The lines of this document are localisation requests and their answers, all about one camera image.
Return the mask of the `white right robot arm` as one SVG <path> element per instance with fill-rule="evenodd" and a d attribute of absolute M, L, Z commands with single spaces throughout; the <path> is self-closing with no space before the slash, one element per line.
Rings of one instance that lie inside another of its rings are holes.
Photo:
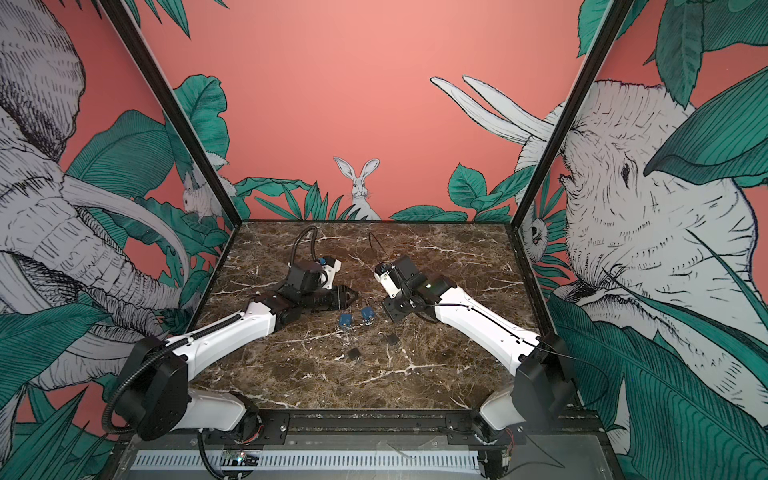
<path fill-rule="evenodd" d="M 375 278 L 386 292 L 382 305 L 392 320 L 424 314 L 448 325 L 514 376 L 510 386 L 492 393 L 477 410 L 478 433 L 484 438 L 523 424 L 549 427 L 575 396 L 572 362 L 556 335 L 542 337 L 507 321 L 444 276 L 406 281 L 382 273 Z"/>

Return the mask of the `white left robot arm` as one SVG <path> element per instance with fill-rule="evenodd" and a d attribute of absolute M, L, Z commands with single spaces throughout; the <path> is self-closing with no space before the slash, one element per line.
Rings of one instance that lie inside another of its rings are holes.
<path fill-rule="evenodd" d="M 235 432 L 247 443 L 261 429 L 259 409 L 242 394 L 189 386 L 197 375 L 241 347 L 286 327 L 304 312 L 341 311 L 359 293 L 345 285 L 287 296 L 268 291 L 247 307 L 184 335 L 136 343 L 102 416 L 110 434 L 155 440 L 174 430 Z"/>

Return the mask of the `blue padlock left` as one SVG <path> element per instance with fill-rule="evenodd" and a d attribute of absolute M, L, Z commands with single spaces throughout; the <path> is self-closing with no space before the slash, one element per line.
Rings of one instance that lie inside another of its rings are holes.
<path fill-rule="evenodd" d="M 352 327 L 353 316 L 348 313 L 342 313 L 339 317 L 339 327 L 342 330 L 347 330 Z"/>

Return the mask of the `blue padlock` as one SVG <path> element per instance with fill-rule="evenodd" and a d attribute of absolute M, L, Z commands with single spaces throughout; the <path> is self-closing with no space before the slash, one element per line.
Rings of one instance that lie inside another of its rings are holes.
<path fill-rule="evenodd" d="M 342 313 L 339 317 L 339 327 L 342 330 L 347 330 L 352 327 L 353 316 L 348 313 Z"/>
<path fill-rule="evenodd" d="M 372 307 L 366 306 L 361 310 L 361 318 L 365 325 L 372 325 L 376 318 L 376 313 Z"/>

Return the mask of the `blue padlock right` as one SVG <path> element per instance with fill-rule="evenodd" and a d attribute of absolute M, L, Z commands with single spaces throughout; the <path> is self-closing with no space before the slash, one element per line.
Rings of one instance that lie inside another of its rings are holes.
<path fill-rule="evenodd" d="M 361 310 L 361 318 L 365 325 L 372 325 L 376 318 L 376 313 L 372 307 L 366 306 Z"/>

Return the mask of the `small green circuit board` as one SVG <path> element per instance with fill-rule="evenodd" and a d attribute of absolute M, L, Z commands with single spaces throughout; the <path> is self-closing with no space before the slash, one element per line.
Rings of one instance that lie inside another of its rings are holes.
<path fill-rule="evenodd" d="M 221 467 L 224 469 L 255 468 L 259 464 L 258 455 L 248 452 L 225 452 L 222 457 Z"/>

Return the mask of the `white perforated strip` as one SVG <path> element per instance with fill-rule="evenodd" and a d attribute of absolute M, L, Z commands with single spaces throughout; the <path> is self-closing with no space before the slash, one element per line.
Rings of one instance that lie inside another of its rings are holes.
<path fill-rule="evenodd" d="M 475 452 L 470 451 L 251 451 L 258 455 L 259 464 L 247 469 L 221 467 L 223 453 L 208 455 L 214 467 L 224 470 L 419 470 L 478 473 L 480 465 Z M 204 471 L 201 456 L 195 451 L 141 450 L 131 466 L 133 471 Z"/>

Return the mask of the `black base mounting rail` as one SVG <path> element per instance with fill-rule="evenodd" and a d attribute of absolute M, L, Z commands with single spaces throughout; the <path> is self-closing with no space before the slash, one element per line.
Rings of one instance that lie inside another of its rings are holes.
<path fill-rule="evenodd" d="M 494 430 L 470 409 L 262 409 L 261 427 L 248 445 L 284 445 L 289 435 L 443 436 L 451 445 L 480 449 L 525 442 L 520 426 Z"/>

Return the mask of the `black corner frame post left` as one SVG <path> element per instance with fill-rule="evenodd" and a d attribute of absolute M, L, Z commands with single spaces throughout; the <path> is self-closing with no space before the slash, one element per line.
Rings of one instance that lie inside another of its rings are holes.
<path fill-rule="evenodd" d="M 223 208 L 225 218 L 237 230 L 242 219 L 237 212 L 230 195 L 225 191 L 218 175 L 208 160 L 202 142 L 193 129 L 191 122 L 170 87 L 164 73 L 147 46 L 132 14 L 127 6 L 118 0 L 101 0 L 100 7 L 114 27 L 123 45 L 140 70 L 143 78 L 159 102 L 164 114 L 178 134 L 183 146 L 190 154 L 212 192 Z"/>

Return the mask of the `black corner frame post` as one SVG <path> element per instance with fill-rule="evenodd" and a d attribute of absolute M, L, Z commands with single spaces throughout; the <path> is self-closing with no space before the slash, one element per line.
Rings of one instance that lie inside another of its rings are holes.
<path fill-rule="evenodd" d="M 202 142 L 193 129 L 191 122 L 170 87 L 164 73 L 147 46 L 132 14 L 127 6 L 118 0 L 101 0 L 100 7 L 114 27 L 123 45 L 140 70 L 143 78 L 159 102 L 164 114 L 178 134 L 183 146 L 190 154 L 212 192 L 223 208 L 225 218 L 237 230 L 242 219 L 237 212 L 230 195 L 225 191 L 218 175 L 208 160 Z"/>
<path fill-rule="evenodd" d="M 605 13 L 601 26 L 567 98 L 554 131 L 533 172 L 523 199 L 518 204 L 515 216 L 511 221 L 513 230 L 517 230 L 522 226 L 524 217 L 534 201 L 535 194 L 543 184 L 552 163 L 557 158 L 559 149 L 563 146 L 565 137 L 568 134 L 576 115 L 583 106 L 591 85 L 615 42 L 618 32 L 626 19 L 632 4 L 633 1 L 630 0 L 612 1 Z"/>

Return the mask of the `black corner frame post right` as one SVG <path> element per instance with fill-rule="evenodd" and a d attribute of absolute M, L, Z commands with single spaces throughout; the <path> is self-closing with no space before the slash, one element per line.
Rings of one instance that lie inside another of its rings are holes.
<path fill-rule="evenodd" d="M 583 106 L 591 85 L 615 42 L 618 32 L 626 19 L 632 4 L 633 1 L 630 0 L 612 1 L 605 13 L 601 26 L 567 98 L 554 131 L 533 172 L 523 199 L 518 204 L 515 216 L 511 221 L 513 230 L 517 230 L 522 226 L 524 217 L 534 201 L 535 194 L 543 184 L 552 163 L 557 158 L 559 149 L 563 146 L 565 137 L 568 134 L 576 115 Z"/>

